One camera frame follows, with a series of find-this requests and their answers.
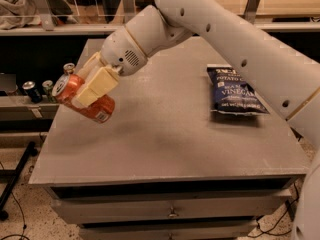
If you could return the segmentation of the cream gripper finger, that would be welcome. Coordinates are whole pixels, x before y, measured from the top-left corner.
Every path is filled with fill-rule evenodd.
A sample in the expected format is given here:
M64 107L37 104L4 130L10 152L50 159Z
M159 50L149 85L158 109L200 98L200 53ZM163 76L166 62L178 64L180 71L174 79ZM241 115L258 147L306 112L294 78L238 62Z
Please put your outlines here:
M76 75L84 81L72 98L72 104L77 108L89 107L119 83L118 74L110 66L83 67Z
M100 52L94 53L90 59L76 72L82 79L93 79L104 73L106 61Z

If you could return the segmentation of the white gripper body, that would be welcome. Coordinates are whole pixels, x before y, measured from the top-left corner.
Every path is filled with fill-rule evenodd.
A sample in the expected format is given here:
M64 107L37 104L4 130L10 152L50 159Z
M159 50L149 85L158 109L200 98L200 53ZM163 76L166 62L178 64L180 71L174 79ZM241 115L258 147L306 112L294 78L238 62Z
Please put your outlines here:
M120 76L135 74L148 61L125 27L119 28L105 39L100 54Z

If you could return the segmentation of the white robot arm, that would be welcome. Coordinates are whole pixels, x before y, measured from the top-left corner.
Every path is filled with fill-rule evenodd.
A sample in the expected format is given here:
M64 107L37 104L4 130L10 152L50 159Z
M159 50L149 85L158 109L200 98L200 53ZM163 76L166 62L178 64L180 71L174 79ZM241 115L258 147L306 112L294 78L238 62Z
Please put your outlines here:
M317 240L320 211L320 64L224 9L215 0L154 0L109 35L79 70L72 100L87 108L120 77L136 73L157 52L194 34L206 40L302 137L316 155L305 178L291 240Z

